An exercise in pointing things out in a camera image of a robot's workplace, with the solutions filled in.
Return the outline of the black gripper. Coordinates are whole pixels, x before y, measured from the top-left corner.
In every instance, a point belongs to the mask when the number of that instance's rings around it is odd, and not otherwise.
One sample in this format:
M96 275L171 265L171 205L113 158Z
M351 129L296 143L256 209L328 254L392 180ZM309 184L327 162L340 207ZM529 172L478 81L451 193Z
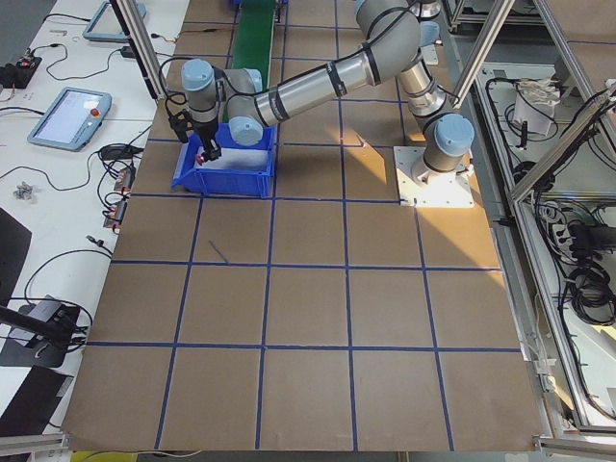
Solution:
M210 159L218 159L221 156L221 148L217 145L216 141L217 121L215 119L207 122L195 120L192 123L192 128L193 132L200 138L203 146L199 150L199 155L204 156L207 162Z

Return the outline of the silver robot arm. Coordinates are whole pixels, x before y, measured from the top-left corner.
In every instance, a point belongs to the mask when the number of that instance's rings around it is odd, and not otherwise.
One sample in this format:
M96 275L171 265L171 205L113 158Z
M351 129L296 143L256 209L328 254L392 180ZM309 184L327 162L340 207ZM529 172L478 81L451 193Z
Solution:
M434 21L420 21L409 1L359 1L355 19L364 41L342 58L321 64L276 86L263 89L256 69L218 69L200 59L181 69L193 131L206 161L219 157L216 141L218 105L225 104L232 140L253 146L265 128L278 125L319 105L366 86L397 79L426 142L411 167L421 187L454 174L475 138L472 123L453 112L447 93L424 63L423 47L440 35Z

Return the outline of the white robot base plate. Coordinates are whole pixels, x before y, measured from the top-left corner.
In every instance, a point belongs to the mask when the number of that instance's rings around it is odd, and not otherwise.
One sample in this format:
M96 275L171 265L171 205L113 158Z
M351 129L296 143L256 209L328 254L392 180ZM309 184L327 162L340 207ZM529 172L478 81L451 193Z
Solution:
M455 170L439 173L424 164L422 146L395 146L394 156L401 206L416 208L473 208L468 169L463 161Z

